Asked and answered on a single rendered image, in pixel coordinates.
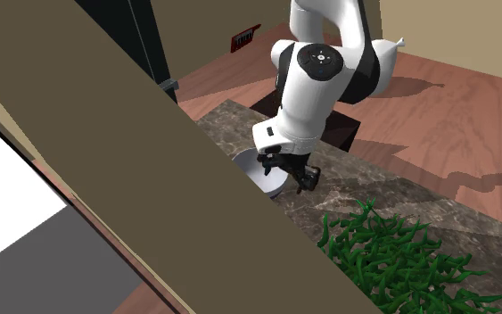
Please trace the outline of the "brown wall cabinet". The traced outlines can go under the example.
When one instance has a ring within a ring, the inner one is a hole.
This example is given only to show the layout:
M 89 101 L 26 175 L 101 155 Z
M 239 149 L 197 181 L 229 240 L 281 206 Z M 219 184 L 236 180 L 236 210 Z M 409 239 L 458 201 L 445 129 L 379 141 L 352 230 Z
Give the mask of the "brown wall cabinet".
M 0 0 L 0 103 L 194 314 L 381 314 L 74 0 Z

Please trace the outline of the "grey round plate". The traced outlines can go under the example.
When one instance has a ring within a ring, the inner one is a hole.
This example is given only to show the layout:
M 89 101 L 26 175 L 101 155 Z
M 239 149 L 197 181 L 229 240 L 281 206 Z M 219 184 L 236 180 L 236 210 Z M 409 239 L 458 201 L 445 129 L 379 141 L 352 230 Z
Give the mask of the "grey round plate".
M 279 168 L 273 168 L 266 175 L 262 163 L 257 160 L 258 152 L 255 148 L 245 149 L 236 154 L 232 161 L 270 198 L 279 195 L 288 174 Z

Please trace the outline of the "green leafy plant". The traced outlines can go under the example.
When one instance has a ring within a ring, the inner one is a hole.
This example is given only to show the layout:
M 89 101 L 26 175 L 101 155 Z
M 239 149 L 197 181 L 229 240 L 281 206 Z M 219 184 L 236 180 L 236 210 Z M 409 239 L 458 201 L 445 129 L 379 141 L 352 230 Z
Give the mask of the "green leafy plant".
M 395 214 L 382 217 L 374 200 L 358 202 L 362 212 L 347 219 L 322 219 L 317 247 L 383 314 L 497 314 L 493 302 L 502 294 L 480 295 L 460 288 L 451 296 L 447 284 L 482 276 L 465 266 L 472 255 L 439 252 L 442 241 L 428 236 L 427 223 L 407 227 Z

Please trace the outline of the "red wall vent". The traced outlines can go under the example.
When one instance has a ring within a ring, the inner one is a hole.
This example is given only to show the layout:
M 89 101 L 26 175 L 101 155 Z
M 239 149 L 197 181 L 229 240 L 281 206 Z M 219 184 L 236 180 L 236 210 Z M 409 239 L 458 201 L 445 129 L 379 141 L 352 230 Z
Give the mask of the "red wall vent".
M 242 31 L 231 38 L 230 52 L 234 53 L 241 49 L 243 46 L 248 45 L 254 36 L 254 32 L 261 27 L 261 24 L 257 24 L 245 31 Z

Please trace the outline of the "dark robot stand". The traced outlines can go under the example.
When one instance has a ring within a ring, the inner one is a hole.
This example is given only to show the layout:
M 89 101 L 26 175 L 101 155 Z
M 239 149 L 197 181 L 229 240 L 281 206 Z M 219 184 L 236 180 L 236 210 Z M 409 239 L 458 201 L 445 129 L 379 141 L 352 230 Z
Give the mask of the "dark robot stand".
M 272 91 L 251 106 L 251 109 L 269 118 L 277 114 L 281 105 L 281 96 L 277 90 Z M 332 111 L 326 119 L 325 130 L 321 140 L 329 145 L 348 152 L 355 139 L 360 122 L 342 113 Z

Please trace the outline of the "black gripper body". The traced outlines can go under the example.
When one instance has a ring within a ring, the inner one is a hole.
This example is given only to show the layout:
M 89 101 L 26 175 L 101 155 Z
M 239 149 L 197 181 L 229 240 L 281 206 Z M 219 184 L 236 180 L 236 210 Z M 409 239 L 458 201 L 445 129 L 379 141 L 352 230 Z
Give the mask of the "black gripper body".
M 307 165 L 310 154 L 292 154 L 292 153 L 272 153 L 259 154 L 257 161 L 270 161 L 273 168 L 279 168 L 288 174 L 297 174 L 299 170 Z

